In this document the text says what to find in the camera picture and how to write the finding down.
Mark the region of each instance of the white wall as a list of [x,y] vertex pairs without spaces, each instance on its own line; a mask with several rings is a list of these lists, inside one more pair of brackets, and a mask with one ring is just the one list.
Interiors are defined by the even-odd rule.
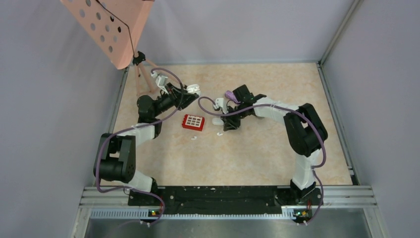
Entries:
[[353,0],[156,0],[138,49],[158,63],[318,61]]
[[420,1],[366,0],[325,65],[358,176],[392,237],[418,237]]
[[121,76],[59,1],[0,1],[0,237],[69,236]]

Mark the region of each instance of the black mounting bracket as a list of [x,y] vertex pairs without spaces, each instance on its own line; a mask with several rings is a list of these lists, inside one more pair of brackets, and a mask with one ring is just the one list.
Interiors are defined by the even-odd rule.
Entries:
[[139,65],[141,62],[146,60],[146,55],[140,51],[137,51],[138,56],[137,57],[133,57],[133,64],[134,65]]
[[[325,141],[328,138],[327,130],[311,104],[306,103],[303,106],[300,106],[296,111],[302,113],[312,122],[312,124],[314,124],[322,141]],[[321,144],[319,143],[314,130],[312,130],[309,125],[303,127],[302,123],[306,123],[306,121],[294,113],[288,113],[283,118],[290,146],[296,153],[309,157],[312,152],[321,148]]]
[[[110,133],[102,134],[98,152],[96,154],[93,174],[96,174],[96,164],[99,151],[104,141],[110,136]],[[118,157],[112,157],[111,154],[119,152]],[[102,153],[99,178],[107,181],[121,181],[128,183],[134,176],[136,170],[136,137],[133,135],[114,136],[105,146]]]

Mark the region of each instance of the small white piece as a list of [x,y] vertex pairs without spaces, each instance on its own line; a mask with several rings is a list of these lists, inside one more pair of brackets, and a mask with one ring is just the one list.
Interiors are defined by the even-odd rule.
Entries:
[[200,86],[198,84],[191,84],[190,86],[188,86],[187,87],[187,92],[201,95]]
[[220,118],[213,118],[211,119],[213,125],[223,125],[223,121]]

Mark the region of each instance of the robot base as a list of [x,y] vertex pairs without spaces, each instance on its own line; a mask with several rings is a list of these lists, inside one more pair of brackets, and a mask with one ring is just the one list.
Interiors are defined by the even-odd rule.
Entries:
[[[154,193],[165,202],[165,214],[258,215],[282,214],[282,206],[301,206],[294,210],[297,223],[312,217],[310,206],[318,206],[320,189],[297,199],[287,186],[165,186]],[[148,195],[130,191],[129,206],[160,206]]]

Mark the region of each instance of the beige marble floor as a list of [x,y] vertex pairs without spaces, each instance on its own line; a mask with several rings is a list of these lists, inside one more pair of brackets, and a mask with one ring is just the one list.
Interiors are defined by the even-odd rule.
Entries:
[[[318,169],[324,184],[351,184],[347,165],[328,103],[314,63],[211,64],[165,66],[184,84],[200,85],[202,96],[217,98],[226,90],[246,84],[255,95],[293,105],[314,105],[329,138],[327,162]],[[127,78],[115,131],[137,121],[134,70]],[[205,106],[212,109],[210,103]],[[163,118],[169,112],[160,115]],[[202,132],[183,129],[185,114],[204,116]],[[248,117],[239,130],[223,132],[212,125],[194,102],[163,123],[160,136],[137,148],[137,169],[154,177],[159,185],[282,185],[289,184],[295,154],[283,125],[270,119]]]

